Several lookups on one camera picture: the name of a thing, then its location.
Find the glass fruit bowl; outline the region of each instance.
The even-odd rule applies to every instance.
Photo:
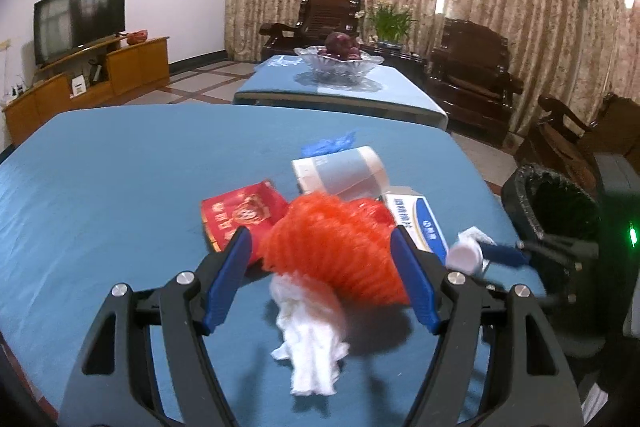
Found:
[[[319,82],[326,84],[356,84],[369,71],[385,61],[383,57],[369,55],[360,51],[362,60],[338,60],[337,58],[318,55],[324,46],[295,48],[296,55],[301,57],[313,70]]]

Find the crumpled tissue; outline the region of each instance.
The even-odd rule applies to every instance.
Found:
[[[349,352],[343,342],[346,319],[333,289],[298,273],[274,275],[271,297],[280,308],[276,325],[284,342],[271,356],[291,360],[291,394],[335,394],[338,360]]]

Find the orange mesh net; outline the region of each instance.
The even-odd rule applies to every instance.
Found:
[[[263,238],[258,256],[268,271],[297,271],[356,301],[408,304],[391,259],[394,226],[390,212],[378,201],[344,203],[314,192],[291,203],[286,216]]]

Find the coffee table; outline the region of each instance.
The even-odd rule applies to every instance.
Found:
[[[446,129],[447,114],[400,71],[377,66],[356,86],[318,84],[300,57],[276,55],[258,65],[235,104],[350,112]]]

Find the tv stand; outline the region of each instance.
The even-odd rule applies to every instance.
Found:
[[[122,105],[169,83],[169,61],[166,43],[169,37],[151,39],[142,44],[120,47],[124,37],[112,37],[91,47],[60,58],[36,71],[49,71],[89,50],[113,47],[106,54],[104,69],[107,80],[87,86],[86,92],[72,96],[71,77],[56,74],[39,81],[2,110],[15,146],[27,140],[55,115],[75,110]]]
[[[46,71],[49,71],[51,68],[55,68],[60,64],[64,64],[68,60],[73,60],[74,58],[78,58],[80,55],[85,54],[87,52],[99,50],[100,48],[108,48],[109,46],[112,46],[114,44],[117,45],[116,47],[119,47],[120,42],[126,38],[127,38],[126,35],[124,36],[112,35],[112,36],[100,39],[98,41],[90,42],[89,44],[82,46],[82,48],[78,48],[77,51],[70,52],[68,54],[63,55],[62,57],[58,57],[52,62],[45,62],[43,65],[41,65],[41,67],[39,67],[36,70],[34,76],[38,76],[41,73],[45,73]]]

